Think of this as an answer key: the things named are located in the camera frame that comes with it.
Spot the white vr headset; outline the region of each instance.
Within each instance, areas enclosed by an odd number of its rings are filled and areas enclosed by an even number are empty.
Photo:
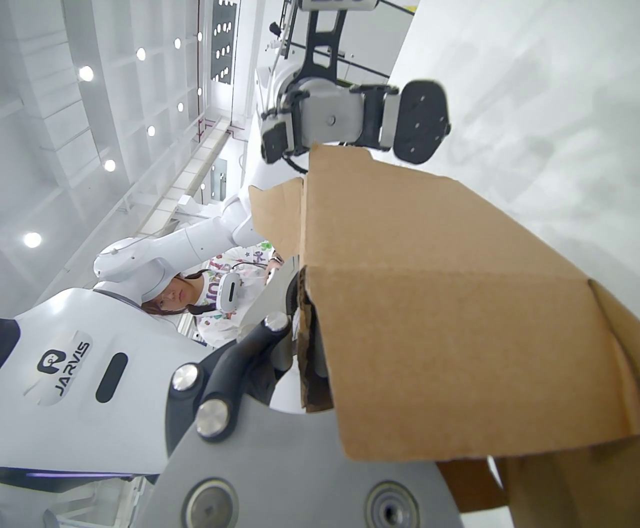
[[[225,273],[220,279],[216,309],[225,314],[231,314],[238,309],[240,304],[240,275],[237,273]]]

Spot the brown hair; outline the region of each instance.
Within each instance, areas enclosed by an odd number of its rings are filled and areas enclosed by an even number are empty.
[[[208,269],[201,269],[200,271],[187,275],[186,277],[183,277],[182,273],[178,273],[178,275],[176,275],[174,278],[182,280],[183,282],[187,282],[187,280],[200,278],[205,271],[208,271]],[[162,310],[155,300],[150,300],[142,303],[141,308],[143,309],[143,311],[152,316],[177,316],[185,312],[189,312],[194,316],[199,316],[204,314],[205,312],[212,312],[216,309],[215,305],[186,305],[182,310]]]

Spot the woman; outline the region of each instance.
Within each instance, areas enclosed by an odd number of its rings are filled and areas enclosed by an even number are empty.
[[[211,259],[197,273],[176,275],[154,299],[142,304],[151,315],[168,316],[189,312],[196,317],[200,335],[215,348],[236,337],[244,314],[264,289],[271,270],[279,269],[282,259],[264,242],[250,248],[233,248]],[[229,271],[238,273],[242,287],[240,307],[231,314],[216,308],[220,279]]]

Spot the black oval slot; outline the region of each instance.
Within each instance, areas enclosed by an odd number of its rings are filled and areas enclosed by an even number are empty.
[[[107,403],[113,398],[127,363],[129,363],[129,357],[123,352],[118,352],[111,358],[107,370],[104,371],[102,381],[98,385],[98,390],[95,391],[96,400],[100,403]]]

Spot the cardboard box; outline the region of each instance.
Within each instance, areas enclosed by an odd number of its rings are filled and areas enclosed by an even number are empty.
[[[613,295],[459,182],[364,149],[315,147],[304,180],[250,194],[300,255],[303,401],[335,405],[347,456],[443,461],[461,511],[506,501],[517,528],[640,525],[640,323]]]

